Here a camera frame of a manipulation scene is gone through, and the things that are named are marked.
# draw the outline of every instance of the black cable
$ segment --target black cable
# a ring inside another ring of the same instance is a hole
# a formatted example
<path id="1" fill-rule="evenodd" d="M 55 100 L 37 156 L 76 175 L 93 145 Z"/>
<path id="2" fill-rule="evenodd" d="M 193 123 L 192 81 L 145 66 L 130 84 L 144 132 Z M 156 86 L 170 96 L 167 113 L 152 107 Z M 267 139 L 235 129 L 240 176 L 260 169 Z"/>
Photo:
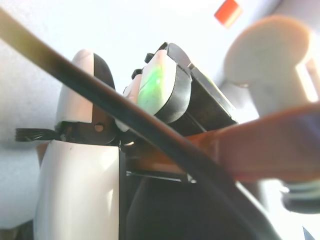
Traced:
<path id="1" fill-rule="evenodd" d="M 186 170 L 253 240 L 279 240 L 273 226 L 225 171 L 163 122 L 49 48 L 0 8 L 0 37 L 44 71 L 122 121 Z"/>

